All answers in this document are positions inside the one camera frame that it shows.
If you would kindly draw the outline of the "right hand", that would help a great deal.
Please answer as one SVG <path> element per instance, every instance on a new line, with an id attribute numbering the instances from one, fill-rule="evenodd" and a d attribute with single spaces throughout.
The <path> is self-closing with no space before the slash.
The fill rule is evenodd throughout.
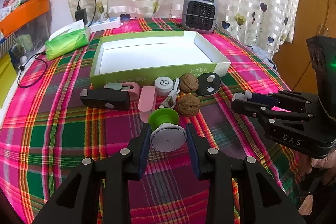
<path id="1" fill-rule="evenodd" d="M 311 166 L 313 168 L 331 169 L 336 166 L 336 150 L 328 153 L 327 157 L 323 159 L 311 158 Z"/>

